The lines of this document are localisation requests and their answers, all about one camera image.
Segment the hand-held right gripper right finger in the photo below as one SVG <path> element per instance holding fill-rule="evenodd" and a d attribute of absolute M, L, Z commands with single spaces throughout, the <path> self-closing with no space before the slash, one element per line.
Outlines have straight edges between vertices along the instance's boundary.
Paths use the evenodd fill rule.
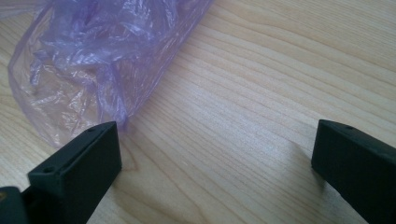
<path fill-rule="evenodd" d="M 312 168 L 370 224 L 396 224 L 396 148 L 322 119 Z"/>

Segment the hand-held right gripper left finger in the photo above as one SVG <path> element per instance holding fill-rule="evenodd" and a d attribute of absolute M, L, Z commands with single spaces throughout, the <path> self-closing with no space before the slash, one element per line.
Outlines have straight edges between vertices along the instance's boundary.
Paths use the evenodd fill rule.
<path fill-rule="evenodd" d="M 28 173 L 33 224 L 86 224 L 121 170 L 117 123 L 84 131 Z"/>

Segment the purple plastic bag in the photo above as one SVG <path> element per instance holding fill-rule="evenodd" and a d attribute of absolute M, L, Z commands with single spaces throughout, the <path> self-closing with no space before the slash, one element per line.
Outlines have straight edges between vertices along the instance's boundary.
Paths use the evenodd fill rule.
<path fill-rule="evenodd" d="M 94 125 L 124 129 L 213 0 L 0 0 L 34 19 L 7 66 L 14 99 L 61 147 Z"/>

